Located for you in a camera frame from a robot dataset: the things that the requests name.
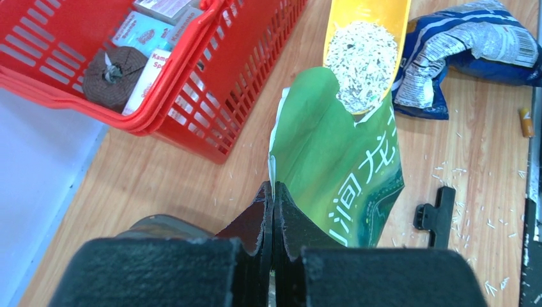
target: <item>brown round package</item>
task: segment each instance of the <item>brown round package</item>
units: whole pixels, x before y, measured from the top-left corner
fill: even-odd
[[[89,101],[122,113],[147,60],[133,47],[99,51],[85,71],[83,93]]]

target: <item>black clip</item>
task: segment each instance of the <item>black clip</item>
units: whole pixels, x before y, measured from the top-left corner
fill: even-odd
[[[437,191],[434,207],[429,203],[416,207],[414,227],[429,231],[428,246],[430,248],[448,248],[455,197],[455,189],[441,187]]]

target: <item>red plastic basket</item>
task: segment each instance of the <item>red plastic basket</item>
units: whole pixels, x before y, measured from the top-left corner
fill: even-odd
[[[307,0],[202,0],[204,14],[140,108],[122,116],[88,102],[81,84],[94,55],[112,47],[132,2],[1,0],[0,86],[223,163]]]

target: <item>green plastic bag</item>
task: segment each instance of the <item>green plastic bag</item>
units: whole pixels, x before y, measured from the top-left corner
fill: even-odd
[[[283,92],[269,177],[285,183],[301,211],[339,243],[371,247],[405,186],[391,97],[355,123],[338,91],[333,72],[317,67]]]

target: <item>white granules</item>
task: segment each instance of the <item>white granules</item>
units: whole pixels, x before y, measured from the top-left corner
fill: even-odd
[[[397,43],[385,28],[355,21],[337,27],[325,66],[341,86],[337,99],[351,113],[378,106],[389,87],[397,60]]]

